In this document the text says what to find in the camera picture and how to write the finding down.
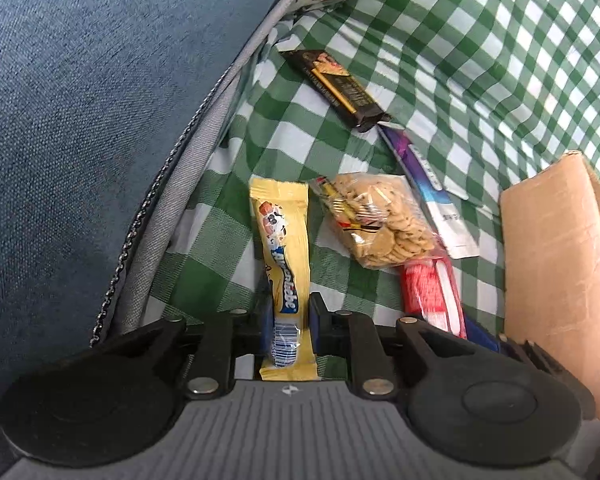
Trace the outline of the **yellow Alpenliebe candy pack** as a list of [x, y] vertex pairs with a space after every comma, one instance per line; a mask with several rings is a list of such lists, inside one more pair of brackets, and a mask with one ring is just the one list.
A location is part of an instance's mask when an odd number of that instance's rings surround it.
[[317, 365], [309, 329], [308, 186], [254, 178], [249, 196], [273, 300], [272, 335], [260, 375], [276, 382], [315, 380]]

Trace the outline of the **clear bag of biscuits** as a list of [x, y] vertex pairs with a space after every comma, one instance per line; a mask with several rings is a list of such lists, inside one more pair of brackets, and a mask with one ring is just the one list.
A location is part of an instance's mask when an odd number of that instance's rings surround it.
[[400, 266], [437, 248], [437, 234], [404, 177], [350, 172], [318, 177], [310, 188], [341, 243], [364, 268]]

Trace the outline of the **red spicy strip packet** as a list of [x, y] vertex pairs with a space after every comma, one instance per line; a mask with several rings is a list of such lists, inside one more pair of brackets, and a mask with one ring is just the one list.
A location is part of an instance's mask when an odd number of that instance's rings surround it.
[[407, 261], [400, 269], [404, 312], [438, 330], [467, 338], [460, 294], [447, 255]]

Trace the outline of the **purple white snack packet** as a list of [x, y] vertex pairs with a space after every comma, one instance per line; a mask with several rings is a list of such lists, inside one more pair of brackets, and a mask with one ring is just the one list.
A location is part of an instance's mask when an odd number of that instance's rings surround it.
[[392, 149], [408, 182], [425, 205], [427, 217], [452, 259], [475, 258], [479, 247], [434, 168], [413, 143], [407, 131], [393, 122], [378, 124], [382, 138]]

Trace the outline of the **brown cardboard box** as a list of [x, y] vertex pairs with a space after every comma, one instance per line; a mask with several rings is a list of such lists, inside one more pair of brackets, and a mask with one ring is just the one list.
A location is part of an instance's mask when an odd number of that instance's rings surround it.
[[569, 152], [500, 198], [507, 336], [582, 382], [600, 420], [600, 179]]

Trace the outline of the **black chocolate wafer bar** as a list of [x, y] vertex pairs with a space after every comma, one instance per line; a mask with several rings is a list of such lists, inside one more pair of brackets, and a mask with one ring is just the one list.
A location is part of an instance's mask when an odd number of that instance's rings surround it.
[[353, 75], [324, 50], [287, 50], [285, 61], [312, 84], [350, 128], [365, 132], [389, 115]]

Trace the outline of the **green white checkered cloth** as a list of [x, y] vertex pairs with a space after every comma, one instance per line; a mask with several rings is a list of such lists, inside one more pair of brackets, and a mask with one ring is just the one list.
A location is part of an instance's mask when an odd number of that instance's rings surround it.
[[347, 128], [285, 62], [298, 48], [329, 52], [407, 128], [479, 247], [454, 266], [464, 311], [500, 332], [501, 192], [568, 151], [600, 177], [600, 0], [347, 0], [281, 21], [166, 242], [146, 320], [252, 306], [253, 178], [400, 172], [377, 130]]

